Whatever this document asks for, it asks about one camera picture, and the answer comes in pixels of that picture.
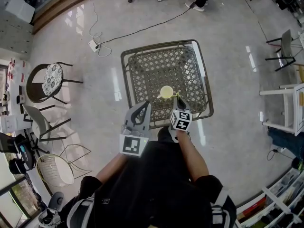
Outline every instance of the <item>power strip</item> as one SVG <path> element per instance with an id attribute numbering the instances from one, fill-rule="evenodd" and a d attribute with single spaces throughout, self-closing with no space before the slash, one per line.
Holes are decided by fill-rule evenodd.
<path id="1" fill-rule="evenodd" d="M 97 46 L 96 42 L 93 39 L 89 42 L 89 46 L 93 52 L 98 51 L 99 47 Z"/>

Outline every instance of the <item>black cable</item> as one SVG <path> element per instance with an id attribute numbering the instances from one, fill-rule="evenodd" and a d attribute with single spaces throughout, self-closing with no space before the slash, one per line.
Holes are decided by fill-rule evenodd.
<path id="1" fill-rule="evenodd" d="M 268 160 L 268 161 L 272 160 L 272 158 L 274 157 L 274 155 L 275 155 L 276 153 L 279 153 L 279 154 L 281 154 L 281 155 L 283 155 L 283 156 L 285 156 L 285 157 L 287 157 L 287 158 L 293 160 L 293 158 L 291 158 L 291 157 L 289 157 L 289 156 L 287 156 L 287 155 L 284 155 L 284 154 L 282 154 L 281 152 L 279 152 L 278 149 L 281 149 L 281 147 L 269 151 L 269 153 L 268 153 L 268 155 L 267 155 L 267 160 Z M 269 154 L 270 154 L 271 152 L 273 152 L 274 154 L 273 154 L 273 155 L 271 156 L 271 158 L 269 159 L 268 157 L 269 157 Z"/>
<path id="2" fill-rule="evenodd" d="M 107 41 L 105 41 L 105 42 L 102 42 L 102 43 L 98 44 L 98 45 L 95 47 L 95 49 L 98 49 L 98 47 L 99 47 L 100 45 L 102 45 L 102 44 L 104 44 L 104 43 L 106 43 L 106 42 L 110 42 L 110 41 L 112 41 L 112 40 L 116 40 L 116 39 L 123 38 L 123 37 L 130 36 L 130 35 L 134 35 L 134 34 L 140 32 L 140 31 L 143 31 L 143 30 L 152 28 L 152 27 L 157 26 L 157 25 L 161 25 L 161 24 L 167 23 L 167 22 L 169 22 L 169 21 L 171 21 L 171 20 L 173 20 L 173 19 L 176 19 L 177 17 L 179 17 L 179 16 L 185 14 L 187 11 L 189 11 L 190 9 L 192 9 L 192 7 L 194 7 L 194 6 L 195 6 L 195 3 L 192 3 L 191 6 L 190 6 L 190 8 L 189 8 L 188 10 L 186 10 L 186 11 L 183 12 L 182 14 L 180 14 L 180 15 L 178 15 L 178 16 L 175 16 L 174 18 L 172 18 L 172 19 L 170 19 L 170 20 L 167 20 L 167 21 L 165 21 L 165 22 L 162 22 L 162 23 L 159 23 L 159 24 L 156 24 L 156 25 L 152 25 L 152 26 L 150 26 L 150 27 L 148 27 L 148 28 L 140 29 L 140 30 L 138 30 L 137 32 L 133 32 L 133 33 L 128 34 L 128 35 L 125 35 L 125 36 L 116 37 L 116 38 L 113 38 L 113 39 L 111 39 L 111 40 L 107 40 Z"/>
<path id="3" fill-rule="evenodd" d="M 245 0 L 245 2 L 247 3 L 247 5 L 248 5 L 248 7 L 251 9 L 251 11 L 254 13 L 254 11 L 253 11 L 252 8 L 250 7 L 250 5 L 249 5 L 249 3 L 247 2 L 247 0 Z M 266 41 L 268 41 L 268 39 L 267 39 L 267 37 L 266 37 L 266 34 L 265 34 L 265 32 L 263 31 L 263 28 L 262 28 L 260 22 L 259 22 L 258 20 L 257 20 L 257 22 L 258 22 L 258 25 L 260 26 L 260 28 L 261 28 L 261 30 L 262 30 L 264 36 L 265 36 Z"/>

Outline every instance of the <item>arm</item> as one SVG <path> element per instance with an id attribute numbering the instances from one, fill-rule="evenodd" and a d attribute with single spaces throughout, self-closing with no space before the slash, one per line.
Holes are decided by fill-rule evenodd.
<path id="1" fill-rule="evenodd" d="M 196 181 L 199 177 L 208 176 L 209 171 L 207 165 L 203 157 L 195 149 L 193 143 L 187 135 L 187 132 L 176 130 L 176 133 L 180 143 L 182 155 L 184 157 L 192 180 Z"/>
<path id="2" fill-rule="evenodd" d="M 96 178 L 105 184 L 114 174 L 116 174 L 127 162 L 127 156 L 117 154 L 103 169 L 96 175 Z"/>

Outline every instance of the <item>hand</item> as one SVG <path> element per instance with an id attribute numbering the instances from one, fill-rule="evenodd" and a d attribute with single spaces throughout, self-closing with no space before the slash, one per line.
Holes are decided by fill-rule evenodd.
<path id="1" fill-rule="evenodd" d="M 188 137 L 186 131 L 181 131 L 181 130 L 178 130 L 178 129 L 176 129 L 176 136 L 177 136 L 178 139 Z"/>

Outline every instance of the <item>yellow cup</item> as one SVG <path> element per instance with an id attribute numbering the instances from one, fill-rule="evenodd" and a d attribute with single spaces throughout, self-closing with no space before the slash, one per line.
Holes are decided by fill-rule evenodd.
<path id="1" fill-rule="evenodd" d="M 161 88 L 161 94 L 157 97 L 157 99 L 159 98 L 164 98 L 164 99 L 169 99 L 173 96 L 173 89 L 172 87 L 166 85 L 163 88 Z"/>

